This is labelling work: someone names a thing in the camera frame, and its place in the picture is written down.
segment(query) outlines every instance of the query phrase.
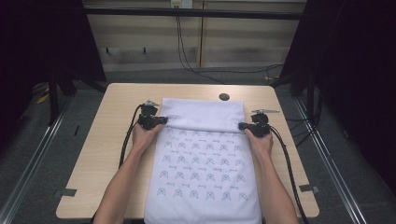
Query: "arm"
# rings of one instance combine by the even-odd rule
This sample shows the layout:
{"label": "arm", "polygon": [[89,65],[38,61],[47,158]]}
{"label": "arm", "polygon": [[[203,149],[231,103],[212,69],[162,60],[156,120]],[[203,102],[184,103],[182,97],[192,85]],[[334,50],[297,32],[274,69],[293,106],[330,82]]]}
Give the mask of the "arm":
{"label": "arm", "polygon": [[162,125],[157,125],[153,130],[145,131],[138,124],[134,126],[132,149],[124,164],[108,184],[105,195],[96,211],[94,224],[123,222],[140,157],[161,128]]}
{"label": "arm", "polygon": [[266,223],[298,223],[294,205],[271,159],[273,136],[267,134],[264,138],[258,138],[248,129],[245,133],[262,169],[262,207]]}

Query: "person's hand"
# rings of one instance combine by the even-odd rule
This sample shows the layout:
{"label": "person's hand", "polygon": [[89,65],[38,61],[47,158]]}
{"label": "person's hand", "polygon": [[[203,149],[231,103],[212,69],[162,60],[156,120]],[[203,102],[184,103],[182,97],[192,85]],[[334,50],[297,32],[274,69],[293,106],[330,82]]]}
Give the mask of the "person's hand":
{"label": "person's hand", "polygon": [[134,150],[139,150],[139,152],[143,153],[143,151],[149,146],[155,134],[160,131],[163,126],[161,124],[155,126],[155,128],[147,131],[140,126],[140,124],[136,123],[132,132],[132,142]]}
{"label": "person's hand", "polygon": [[271,160],[271,152],[274,143],[271,132],[263,138],[254,136],[249,129],[245,129],[245,134],[250,141],[250,148],[256,155],[259,163],[263,163],[267,159]]}

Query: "forearm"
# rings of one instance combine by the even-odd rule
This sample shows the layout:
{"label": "forearm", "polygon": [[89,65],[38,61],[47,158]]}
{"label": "forearm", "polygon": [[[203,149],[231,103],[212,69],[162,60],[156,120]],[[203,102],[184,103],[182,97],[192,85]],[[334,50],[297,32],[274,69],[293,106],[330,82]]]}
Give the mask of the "forearm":
{"label": "forearm", "polygon": [[263,212],[268,224],[298,223],[291,198],[279,179],[270,157],[261,159]]}
{"label": "forearm", "polygon": [[132,148],[124,164],[111,179],[96,212],[95,224],[123,222],[141,156],[139,151],[138,148]]}

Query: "wrist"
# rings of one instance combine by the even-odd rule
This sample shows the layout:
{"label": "wrist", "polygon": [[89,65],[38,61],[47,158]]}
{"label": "wrist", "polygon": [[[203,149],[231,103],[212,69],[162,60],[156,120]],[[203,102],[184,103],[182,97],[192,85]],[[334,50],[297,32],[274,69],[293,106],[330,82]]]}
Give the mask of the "wrist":
{"label": "wrist", "polygon": [[138,145],[133,145],[131,148],[131,151],[129,152],[128,157],[132,157],[132,158],[140,160],[140,157],[142,156],[144,151],[145,151],[144,147],[138,146]]}
{"label": "wrist", "polygon": [[259,163],[261,166],[264,166],[266,164],[272,164],[272,158],[270,153],[262,153],[259,157]]}

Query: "black curtain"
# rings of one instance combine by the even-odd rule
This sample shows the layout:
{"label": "black curtain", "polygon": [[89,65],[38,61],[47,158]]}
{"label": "black curtain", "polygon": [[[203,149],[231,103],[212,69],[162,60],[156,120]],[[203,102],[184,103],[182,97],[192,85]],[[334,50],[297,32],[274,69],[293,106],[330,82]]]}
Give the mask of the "black curtain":
{"label": "black curtain", "polygon": [[[309,1],[307,4],[323,2]],[[286,76],[289,71],[298,69],[299,62],[305,71],[313,73],[327,104],[394,194],[395,11],[396,5],[392,1],[346,0],[337,6],[328,23],[323,22],[326,29],[317,35],[319,39],[315,44],[308,41],[314,40],[317,33],[300,30],[300,25],[305,27],[312,23],[300,23],[285,64],[287,69],[282,73]],[[294,93],[306,87],[307,75],[300,74],[294,79]]]}
{"label": "black curtain", "polygon": [[[66,7],[79,10],[62,12]],[[82,7],[80,0],[0,1],[1,146],[28,106],[33,86],[49,81],[49,74],[59,85],[81,78],[106,81]]]}

